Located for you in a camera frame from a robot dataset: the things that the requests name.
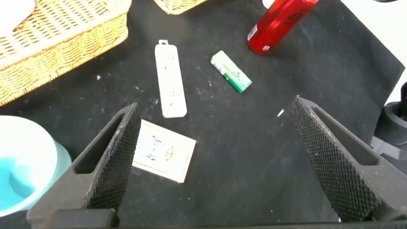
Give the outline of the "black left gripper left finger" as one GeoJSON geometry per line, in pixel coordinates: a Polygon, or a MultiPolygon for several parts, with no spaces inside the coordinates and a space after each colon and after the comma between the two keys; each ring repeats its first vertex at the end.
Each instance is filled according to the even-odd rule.
{"type": "Polygon", "coordinates": [[[117,210],[127,188],[140,128],[137,103],[119,110],[27,212],[27,221],[42,223],[62,209],[117,210]]]}

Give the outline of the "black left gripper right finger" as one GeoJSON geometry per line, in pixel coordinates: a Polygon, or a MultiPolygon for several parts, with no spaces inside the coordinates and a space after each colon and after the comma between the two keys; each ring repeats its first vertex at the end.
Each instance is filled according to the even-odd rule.
{"type": "Polygon", "coordinates": [[[406,219],[406,174],[312,101],[296,96],[293,120],[321,187],[343,221],[406,219]]]}

